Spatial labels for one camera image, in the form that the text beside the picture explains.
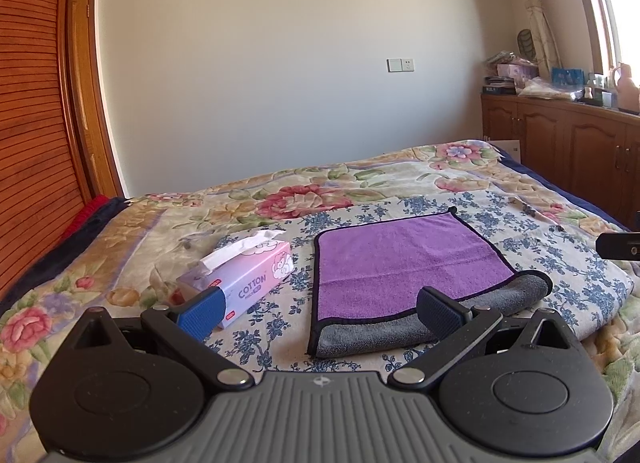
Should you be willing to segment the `pink bottle on cabinet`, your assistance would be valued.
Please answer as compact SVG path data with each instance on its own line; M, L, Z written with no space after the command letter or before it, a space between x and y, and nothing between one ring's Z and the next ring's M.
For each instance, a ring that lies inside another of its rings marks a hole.
M621 63L614 70L613 80L620 111L638 114L639 88L632 80L631 67L626 63Z

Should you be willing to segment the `blue box on cabinet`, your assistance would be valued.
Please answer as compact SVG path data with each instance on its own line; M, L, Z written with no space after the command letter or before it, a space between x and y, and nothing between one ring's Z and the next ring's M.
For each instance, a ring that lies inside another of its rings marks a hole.
M581 68L553 67L551 82L555 87L577 90L585 86L585 73Z

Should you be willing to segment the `wooden slatted wardrobe door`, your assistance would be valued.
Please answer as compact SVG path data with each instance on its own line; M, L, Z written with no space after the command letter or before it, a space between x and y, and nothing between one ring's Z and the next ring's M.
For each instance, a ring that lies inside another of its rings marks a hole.
M70 87L72 0L1 0L1 290L91 197Z

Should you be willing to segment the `patterned beige curtain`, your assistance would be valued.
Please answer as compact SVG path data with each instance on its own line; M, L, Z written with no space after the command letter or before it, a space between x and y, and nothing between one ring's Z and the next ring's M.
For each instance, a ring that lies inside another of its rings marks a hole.
M561 66L558 46L542 0L523 0L529 20L539 73L550 78L552 70Z

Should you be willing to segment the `blue floral white sheet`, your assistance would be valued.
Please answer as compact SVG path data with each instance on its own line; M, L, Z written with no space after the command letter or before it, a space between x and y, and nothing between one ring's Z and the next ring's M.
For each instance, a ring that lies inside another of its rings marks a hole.
M610 225L577 208L571 208L568 216L548 218L516 196L488 190L392 197L297 219L259 220L264 228L283 230L283 238L292 246L292 275L227 330L210 334L207 346L255 374L266 370L388 374L399 368L423 353L424 345L329 360L307 356L314 238L328 230L430 215L450 207L495 245L514 269L549 275L553 290L541 304L561 313L599 368L626 353L639 333L639 266L605 261L596 253L596 236L610 230Z

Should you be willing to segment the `wooden sideboard cabinet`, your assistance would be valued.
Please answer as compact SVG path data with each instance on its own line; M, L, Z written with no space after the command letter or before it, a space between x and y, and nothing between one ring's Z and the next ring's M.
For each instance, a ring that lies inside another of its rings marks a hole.
M639 117L577 102L483 94L483 134L518 140L521 162L639 228Z

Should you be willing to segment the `white wall switch socket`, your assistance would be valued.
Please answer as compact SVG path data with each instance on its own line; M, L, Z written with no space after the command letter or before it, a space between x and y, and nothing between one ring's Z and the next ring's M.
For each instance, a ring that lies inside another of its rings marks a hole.
M387 71L390 73L409 73L414 71L413 59L387 59Z

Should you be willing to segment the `pink box on cabinet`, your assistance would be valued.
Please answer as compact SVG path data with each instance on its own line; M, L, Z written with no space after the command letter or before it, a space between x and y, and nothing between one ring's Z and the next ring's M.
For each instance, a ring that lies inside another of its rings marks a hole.
M536 65L519 63L498 64L497 73L499 76L512 78L514 82L526 82L527 79L532 79L539 75Z

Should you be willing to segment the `dark woven fan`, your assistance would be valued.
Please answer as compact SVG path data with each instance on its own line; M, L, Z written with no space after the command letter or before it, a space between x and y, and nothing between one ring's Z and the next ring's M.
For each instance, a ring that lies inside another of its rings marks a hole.
M516 36L518 52L525 60L535 63L537 61L536 49L532 32L528 28L520 30Z

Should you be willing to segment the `purple and grey towel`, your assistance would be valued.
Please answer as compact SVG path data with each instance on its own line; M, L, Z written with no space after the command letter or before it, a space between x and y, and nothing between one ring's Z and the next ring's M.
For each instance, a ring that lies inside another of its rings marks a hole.
M431 341L416 314L423 287L512 316L553 283L539 270L514 269L453 207L326 230L314 238L308 355L338 359Z

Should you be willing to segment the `floral bed quilt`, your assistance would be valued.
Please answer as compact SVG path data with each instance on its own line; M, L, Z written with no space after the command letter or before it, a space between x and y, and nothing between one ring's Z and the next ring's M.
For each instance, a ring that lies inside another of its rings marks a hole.
M600 217L610 225L608 231L616 227L602 210L477 140L285 169L196 192L135 198L60 275L1 313L2 460L35 462L43 456L28 398L88 307L135 317L155 304L173 301L181 273L216 247L263 228L261 219L297 219L392 197L484 190L516 196L548 218L568 216L577 208ZM599 370L616 403L604 443L605 457L615 460L631 454L639 440L639 333L622 357Z

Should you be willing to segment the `pink cotton tissue pack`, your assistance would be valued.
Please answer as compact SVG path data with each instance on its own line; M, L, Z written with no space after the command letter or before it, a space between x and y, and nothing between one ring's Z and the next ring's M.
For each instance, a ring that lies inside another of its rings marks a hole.
M208 290L207 324L226 329L282 283L294 270L291 245L281 239L283 231L259 230L254 235L215 249L198 261L176 283L184 299Z

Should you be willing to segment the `red and navy blanket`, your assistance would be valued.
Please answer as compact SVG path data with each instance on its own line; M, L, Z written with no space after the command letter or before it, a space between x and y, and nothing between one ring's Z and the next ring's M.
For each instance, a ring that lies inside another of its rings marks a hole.
M112 219L125 210L130 202L125 197L108 198L98 195L76 215L61 235L60 241L46 255L21 275L1 298L1 312L8 311L35 287L55 279L81 253Z

